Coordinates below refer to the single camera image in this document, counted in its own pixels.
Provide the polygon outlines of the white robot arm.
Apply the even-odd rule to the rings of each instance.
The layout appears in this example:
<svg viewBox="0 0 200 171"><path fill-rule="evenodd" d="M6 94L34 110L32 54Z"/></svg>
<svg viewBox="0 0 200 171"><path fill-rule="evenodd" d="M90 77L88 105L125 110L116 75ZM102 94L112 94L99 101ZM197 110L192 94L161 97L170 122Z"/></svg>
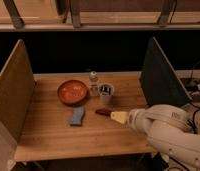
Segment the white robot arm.
<svg viewBox="0 0 200 171"><path fill-rule="evenodd" d="M200 135L190 132L189 114L172 105L114 111L111 119L144 133L158 152L200 169Z"/></svg>

